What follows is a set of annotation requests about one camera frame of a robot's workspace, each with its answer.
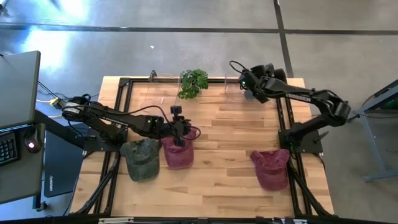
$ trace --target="gray floor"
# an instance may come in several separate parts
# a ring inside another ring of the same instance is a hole
[[[396,30],[395,0],[280,0],[288,29]],[[117,27],[275,29],[272,0],[9,0],[0,22]],[[201,68],[232,73],[229,60],[284,68],[278,34],[67,32],[0,30],[0,52],[42,52],[40,81],[67,96],[96,94],[105,75],[179,73]],[[396,78],[398,35],[288,35],[295,77],[328,88],[352,108]],[[58,111],[38,105],[47,114]],[[335,213],[347,218],[397,222],[398,179],[365,183],[375,173],[362,126],[326,128],[326,176]],[[36,213],[31,198],[0,205],[0,219],[61,215],[70,195],[46,199]],[[12,208],[23,212],[10,212]]]

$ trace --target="wooden tabletop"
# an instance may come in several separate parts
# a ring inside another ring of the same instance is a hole
[[[100,103],[113,108],[119,78],[104,77]],[[290,78],[288,83],[304,86],[302,78]],[[280,127],[275,100],[265,104],[248,101],[241,93],[234,93],[236,90],[232,85],[225,90],[223,83],[211,83],[209,89],[195,99],[175,102],[177,89],[173,84],[134,84],[130,111],[155,103],[169,113],[170,105],[176,103],[182,105],[182,114],[199,127],[202,134],[194,142],[195,160],[191,168],[169,170],[162,149],[159,176],[148,182],[133,182],[122,157],[112,216],[253,218],[294,215],[289,188],[276,192],[260,188],[249,158],[253,150],[279,148],[277,131]],[[296,122],[311,119],[308,104],[292,100],[292,106]],[[149,113],[160,114],[158,111],[142,112]],[[138,139],[142,137],[129,130],[129,140]],[[319,158],[311,154],[302,157],[309,189],[325,209],[333,213]],[[83,161],[71,212],[81,208],[97,187],[103,158],[103,152],[96,152]],[[302,194],[300,191],[298,194],[300,208],[304,211]],[[105,206],[107,195],[108,188],[101,208]]]

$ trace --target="keyboard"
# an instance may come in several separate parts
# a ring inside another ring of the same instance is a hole
[[[0,134],[0,166],[19,159],[15,134],[12,131]]]

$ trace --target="maroon baseball cap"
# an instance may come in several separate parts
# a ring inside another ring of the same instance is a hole
[[[187,139],[194,139],[197,135],[196,129],[184,136]],[[174,144],[174,137],[167,137],[160,140],[164,147],[164,155],[170,169],[184,169],[193,164],[193,140],[186,140],[185,146],[180,147]]]
[[[289,151],[253,151],[251,160],[256,166],[256,175],[261,187],[267,190],[283,190],[287,187],[286,165],[289,160]]]

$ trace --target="potted plant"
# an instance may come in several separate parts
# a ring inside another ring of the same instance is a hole
[[[193,99],[201,89],[209,87],[207,73],[200,69],[186,70],[181,74],[182,90],[178,93],[181,99]]]

